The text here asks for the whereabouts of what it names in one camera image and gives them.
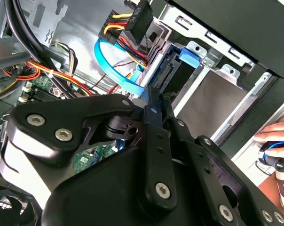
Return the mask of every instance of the white wire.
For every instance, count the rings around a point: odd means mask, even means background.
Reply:
[[[67,46],[67,45],[64,45],[60,42],[57,43],[58,45],[64,47],[65,49],[69,50],[70,48]],[[69,65],[69,75],[72,76],[73,75],[73,70],[74,70],[74,66],[75,66],[75,56],[74,54],[72,53],[72,51],[69,52],[69,55],[70,55],[70,58],[71,58],[71,62],[70,62],[70,65]]]

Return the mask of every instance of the hand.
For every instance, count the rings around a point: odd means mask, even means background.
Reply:
[[[264,128],[259,134],[254,136],[254,140],[262,143],[267,141],[284,141],[284,118],[278,123]],[[284,147],[272,148],[266,150],[265,153],[269,156],[284,158]]]

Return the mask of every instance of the metal screw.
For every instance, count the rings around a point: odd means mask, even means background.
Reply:
[[[205,138],[204,141],[206,144],[211,145],[211,141],[209,139]]]
[[[170,190],[166,184],[161,182],[156,184],[156,192],[162,199],[169,199]]]
[[[67,129],[58,129],[55,132],[55,137],[60,141],[70,141],[73,138],[73,135],[70,130]]]
[[[151,111],[152,111],[153,113],[158,113],[158,112],[156,111],[156,109],[154,109],[154,108],[151,108]]]
[[[27,121],[32,126],[41,126],[45,124],[45,119],[43,116],[40,116],[38,114],[32,114],[27,117]]]
[[[276,219],[277,219],[281,224],[284,224],[284,219],[283,219],[283,217],[282,217],[279,213],[274,212],[274,215],[275,215]]]
[[[124,103],[126,106],[129,106],[129,102],[127,102],[126,100],[122,100],[122,103]]]
[[[225,218],[228,222],[233,221],[233,215],[232,215],[231,211],[226,206],[220,205],[219,206],[219,212],[221,213],[223,218]]]
[[[185,126],[185,124],[181,120],[178,120],[178,123],[180,126]]]
[[[272,219],[272,217],[270,216],[269,213],[267,213],[265,210],[261,210],[261,213],[268,222],[270,222],[270,223],[273,222],[273,219]]]

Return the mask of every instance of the fan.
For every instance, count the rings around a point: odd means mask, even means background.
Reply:
[[[3,199],[9,201],[11,208],[4,209],[0,206],[0,226],[35,225],[37,217],[30,201],[20,201],[19,197],[9,189],[0,190],[0,203]],[[23,205],[26,205],[26,208],[21,213]]]

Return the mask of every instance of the blue latch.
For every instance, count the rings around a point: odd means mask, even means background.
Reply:
[[[188,49],[183,48],[179,59],[189,64],[191,67],[197,68],[200,65],[199,56],[190,52]]]

